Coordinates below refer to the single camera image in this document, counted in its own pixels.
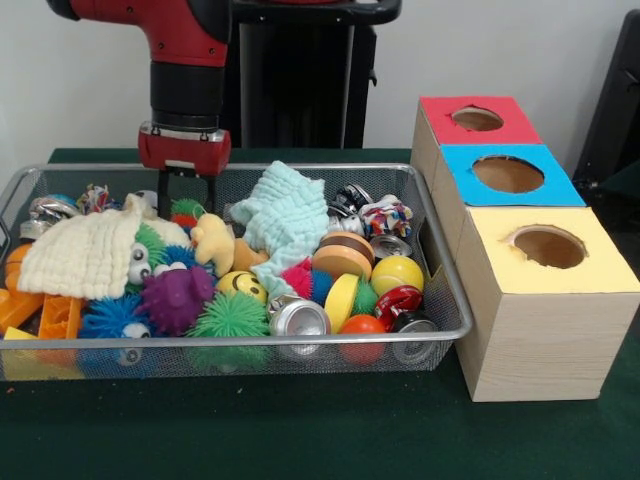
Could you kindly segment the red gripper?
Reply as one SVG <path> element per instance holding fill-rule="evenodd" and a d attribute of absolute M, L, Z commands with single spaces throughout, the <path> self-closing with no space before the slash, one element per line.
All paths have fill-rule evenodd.
<path fill-rule="evenodd" d="M 215 212 L 216 180 L 227 166 L 231 154 L 231 135 L 215 131 L 181 131 L 145 121 L 138 132 L 138 153 L 142 165 L 158 172 L 158 216 L 168 219 L 171 211 L 168 168 L 193 170 L 206 178 L 206 211 Z"/>

